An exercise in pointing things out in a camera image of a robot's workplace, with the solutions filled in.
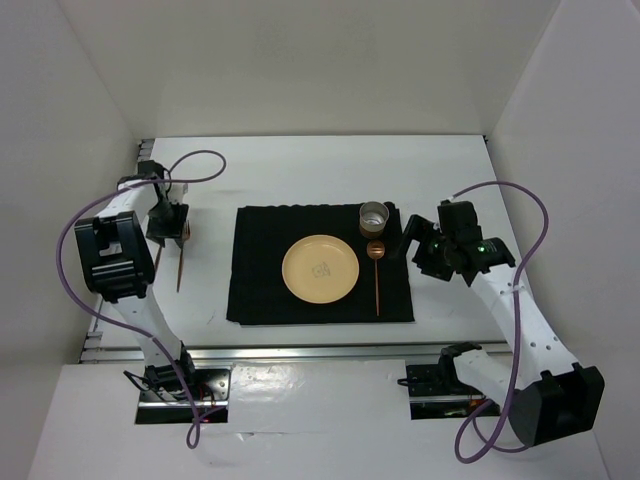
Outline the copper fork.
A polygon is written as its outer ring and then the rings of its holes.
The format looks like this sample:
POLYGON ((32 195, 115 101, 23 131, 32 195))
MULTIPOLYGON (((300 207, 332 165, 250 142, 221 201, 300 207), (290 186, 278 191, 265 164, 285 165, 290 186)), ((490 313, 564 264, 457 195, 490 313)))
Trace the copper fork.
POLYGON ((184 224, 184 228, 181 235, 181 240, 178 244, 180 252, 179 252, 179 261, 178 261, 178 270, 177 270, 177 279, 176 279, 176 292, 179 293, 182 285, 183 271, 184 271, 184 255, 185 255, 185 245, 191 238, 191 227, 190 222, 186 221, 184 224))

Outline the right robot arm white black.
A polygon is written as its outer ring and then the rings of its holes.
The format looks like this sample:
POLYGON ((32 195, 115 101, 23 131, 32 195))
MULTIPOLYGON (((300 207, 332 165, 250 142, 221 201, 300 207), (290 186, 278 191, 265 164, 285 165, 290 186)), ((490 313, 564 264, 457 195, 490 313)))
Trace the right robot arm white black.
POLYGON ((553 331, 520 283, 516 260, 504 241, 486 238, 472 203, 444 201, 438 220, 412 215, 397 255, 418 244, 413 263, 426 276, 450 281, 459 275, 486 306, 512 349, 512 365, 493 359, 479 344, 443 348, 421 377, 409 375, 424 395, 472 390, 506 413, 517 439, 534 447, 593 428, 605 381, 584 367, 553 331))

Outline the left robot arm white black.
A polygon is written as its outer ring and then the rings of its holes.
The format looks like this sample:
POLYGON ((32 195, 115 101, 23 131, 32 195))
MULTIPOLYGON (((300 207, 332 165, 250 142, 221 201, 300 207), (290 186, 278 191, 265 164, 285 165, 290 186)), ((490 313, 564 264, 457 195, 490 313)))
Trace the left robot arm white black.
POLYGON ((173 199, 169 171, 142 161, 134 175, 118 183, 121 194, 92 218, 75 222, 74 235, 87 288, 102 296, 135 329, 143 351, 142 377, 128 378, 141 391, 164 391, 176 400, 195 393, 198 374, 184 343, 169 328, 153 293, 156 260, 149 242, 163 248, 173 241, 179 249, 188 239, 189 206, 173 199), (141 181, 149 185, 136 188, 141 181))

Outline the black cloth placemat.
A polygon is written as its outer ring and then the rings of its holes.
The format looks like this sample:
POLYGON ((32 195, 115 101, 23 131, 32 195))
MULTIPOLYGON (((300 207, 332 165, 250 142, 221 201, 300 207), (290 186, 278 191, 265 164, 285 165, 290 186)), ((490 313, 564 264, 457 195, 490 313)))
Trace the black cloth placemat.
POLYGON ((402 235, 392 202, 381 236, 385 255, 374 263, 359 231, 358 204, 245 206, 237 211, 227 319, 243 326, 412 323, 407 261, 393 259, 402 235), (357 255, 359 279, 346 297, 329 304, 305 302, 282 277, 282 261, 298 240, 324 234, 345 241, 357 255))

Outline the aluminium front rail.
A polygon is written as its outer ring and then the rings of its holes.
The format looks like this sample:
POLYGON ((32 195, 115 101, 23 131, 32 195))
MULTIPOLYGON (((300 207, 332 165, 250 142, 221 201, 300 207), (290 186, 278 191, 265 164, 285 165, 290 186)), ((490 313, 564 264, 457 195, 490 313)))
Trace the aluminium front rail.
MULTIPOLYGON (((130 363, 143 360, 139 348, 102 347, 87 341, 79 357, 80 363, 130 363)), ((208 361, 320 361, 367 359, 422 359, 438 357, 449 343, 408 344, 335 344, 335 345, 275 345, 275 346, 214 346, 193 347, 188 351, 196 363, 208 361)))

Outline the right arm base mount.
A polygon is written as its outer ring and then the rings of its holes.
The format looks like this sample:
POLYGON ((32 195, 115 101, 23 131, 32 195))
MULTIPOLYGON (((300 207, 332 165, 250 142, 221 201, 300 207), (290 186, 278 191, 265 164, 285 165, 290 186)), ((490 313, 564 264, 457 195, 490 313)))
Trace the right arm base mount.
POLYGON ((458 379, 450 348, 433 363, 407 364, 396 383, 408 393, 412 420, 462 419, 486 402, 479 390, 458 379))

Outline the copper spoon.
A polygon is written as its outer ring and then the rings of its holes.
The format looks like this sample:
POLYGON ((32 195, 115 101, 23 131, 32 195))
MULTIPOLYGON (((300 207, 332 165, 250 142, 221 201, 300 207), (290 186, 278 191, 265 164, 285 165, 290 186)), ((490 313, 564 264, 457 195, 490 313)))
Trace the copper spoon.
POLYGON ((385 251, 385 245, 380 240, 371 240, 367 244, 367 255, 374 262, 374 291, 377 316, 380 316, 379 261, 384 257, 385 251))

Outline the metal cup copper base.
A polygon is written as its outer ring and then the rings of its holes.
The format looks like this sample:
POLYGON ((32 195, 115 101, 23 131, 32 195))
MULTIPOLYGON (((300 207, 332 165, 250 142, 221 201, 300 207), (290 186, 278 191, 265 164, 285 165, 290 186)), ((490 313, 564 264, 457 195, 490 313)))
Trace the metal cup copper base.
POLYGON ((359 208, 359 231, 368 239, 379 238, 389 219, 388 207, 380 202, 369 201, 359 208))

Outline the copper knife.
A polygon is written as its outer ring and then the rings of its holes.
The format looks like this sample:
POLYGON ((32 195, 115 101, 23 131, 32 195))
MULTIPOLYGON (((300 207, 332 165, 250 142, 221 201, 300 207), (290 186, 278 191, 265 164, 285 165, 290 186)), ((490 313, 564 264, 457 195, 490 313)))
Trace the copper knife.
POLYGON ((159 267, 159 264, 160 264, 162 252, 163 252, 163 247, 159 246, 157 251, 156 251, 155 257, 154 257, 154 270, 156 270, 156 271, 157 271, 157 269, 159 267))

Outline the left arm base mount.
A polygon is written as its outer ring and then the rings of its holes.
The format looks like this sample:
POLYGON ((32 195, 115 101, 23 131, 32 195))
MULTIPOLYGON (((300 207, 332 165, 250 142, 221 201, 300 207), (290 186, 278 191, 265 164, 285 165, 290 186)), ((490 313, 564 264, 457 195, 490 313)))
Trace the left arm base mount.
MULTIPOLYGON (((188 424, 192 411, 184 393, 152 386, 144 377, 124 371, 125 377, 139 390, 135 423, 137 425, 188 424)), ((206 368, 196 371, 192 395, 203 422, 226 423, 228 420, 231 368, 206 368)))

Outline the yellow plate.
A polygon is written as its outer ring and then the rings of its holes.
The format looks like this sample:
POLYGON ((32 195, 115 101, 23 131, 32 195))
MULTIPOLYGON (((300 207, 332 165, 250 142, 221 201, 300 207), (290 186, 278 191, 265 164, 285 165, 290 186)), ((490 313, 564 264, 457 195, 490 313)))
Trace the yellow plate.
POLYGON ((296 298, 320 305, 346 297, 358 281, 360 265, 345 241, 330 235, 311 235, 288 249, 281 273, 296 298))

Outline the aluminium rail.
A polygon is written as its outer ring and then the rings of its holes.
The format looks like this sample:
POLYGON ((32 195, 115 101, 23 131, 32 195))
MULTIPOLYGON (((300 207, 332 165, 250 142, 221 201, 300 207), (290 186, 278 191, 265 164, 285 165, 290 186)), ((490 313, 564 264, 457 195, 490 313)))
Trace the aluminium rail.
POLYGON ((74 226, 87 288, 121 314, 123 320, 114 325, 145 340, 153 337, 155 270, 141 221, 156 206, 154 181, 163 177, 162 166, 139 162, 133 175, 119 180, 103 210, 74 226))
MULTIPOLYGON (((80 363, 130 363, 143 360, 139 348, 102 347, 87 341, 79 357, 80 363)), ((367 359, 422 359, 438 357, 449 343, 408 344, 335 344, 335 345, 275 345, 275 346, 214 346, 193 347, 188 351, 196 363, 208 361, 320 361, 367 359)))

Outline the aluminium left rail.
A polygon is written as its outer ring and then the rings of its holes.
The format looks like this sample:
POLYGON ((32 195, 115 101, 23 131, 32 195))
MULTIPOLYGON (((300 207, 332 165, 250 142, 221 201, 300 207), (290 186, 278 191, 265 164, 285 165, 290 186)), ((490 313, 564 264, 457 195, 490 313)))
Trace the aluminium left rail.
POLYGON ((141 221, 156 206, 154 181, 163 177, 162 166, 139 162, 133 175, 119 180, 103 210, 74 226, 87 288, 121 314, 123 320, 114 325, 145 340, 153 337, 155 270, 141 221))

